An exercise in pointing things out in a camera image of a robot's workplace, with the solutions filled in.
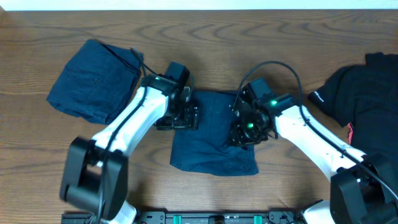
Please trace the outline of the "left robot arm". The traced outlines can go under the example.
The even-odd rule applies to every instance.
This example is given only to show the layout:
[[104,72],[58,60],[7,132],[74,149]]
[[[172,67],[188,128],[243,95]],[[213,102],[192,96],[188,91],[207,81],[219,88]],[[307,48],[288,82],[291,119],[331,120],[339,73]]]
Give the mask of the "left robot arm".
[[172,62],[165,74],[146,75],[134,99],[91,139],[69,146],[60,198],[79,209],[62,223],[133,223],[137,210],[127,200],[129,157],[148,130],[197,129],[199,107],[191,101],[188,68]]

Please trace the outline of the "navy blue shorts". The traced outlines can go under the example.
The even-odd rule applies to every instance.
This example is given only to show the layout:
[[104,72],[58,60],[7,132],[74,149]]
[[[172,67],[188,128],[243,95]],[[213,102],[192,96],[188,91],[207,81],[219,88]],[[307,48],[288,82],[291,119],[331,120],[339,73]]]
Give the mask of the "navy blue shorts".
[[229,130],[236,119],[233,91],[198,90],[192,101],[198,103],[198,127],[176,130],[170,165],[187,172],[217,176],[246,176],[259,172],[254,147],[228,144]]

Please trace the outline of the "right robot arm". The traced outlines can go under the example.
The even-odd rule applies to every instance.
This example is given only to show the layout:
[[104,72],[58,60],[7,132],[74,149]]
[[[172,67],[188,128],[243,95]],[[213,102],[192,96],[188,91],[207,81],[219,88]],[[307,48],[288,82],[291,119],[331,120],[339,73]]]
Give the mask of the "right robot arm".
[[299,211],[295,223],[397,223],[397,177],[383,154],[347,145],[290,94],[277,95],[262,78],[241,83],[232,106],[236,147],[282,137],[297,146],[330,181],[330,199]]

